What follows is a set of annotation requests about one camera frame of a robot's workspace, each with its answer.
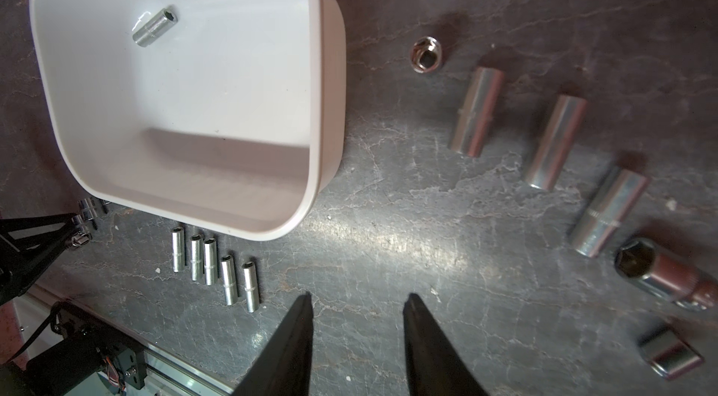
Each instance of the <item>white plastic bin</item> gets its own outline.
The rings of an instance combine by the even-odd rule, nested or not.
[[[178,23],[132,41],[157,11]],[[343,150],[336,0],[30,0],[62,157],[91,194],[252,240],[294,229]]]

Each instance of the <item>gray marble surface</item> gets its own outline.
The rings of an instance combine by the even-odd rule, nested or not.
[[[226,308],[220,287],[172,273],[174,221],[118,207],[41,283],[235,381],[310,291],[313,395],[407,394],[409,292],[492,395],[714,394],[718,312],[631,287],[611,252],[643,230],[718,275],[718,0],[338,1],[348,62],[339,172],[287,236],[219,239],[222,251],[256,257],[260,311]],[[52,135],[27,3],[0,0],[3,217],[74,210],[83,195]],[[425,77],[407,51],[427,34],[448,59]],[[507,85],[483,154],[462,158],[445,145],[478,63],[505,70]],[[521,168],[561,90],[590,103],[545,193],[521,182]],[[644,164],[653,182],[588,260],[566,233],[617,158]],[[635,347],[664,321],[706,357],[675,383]]]

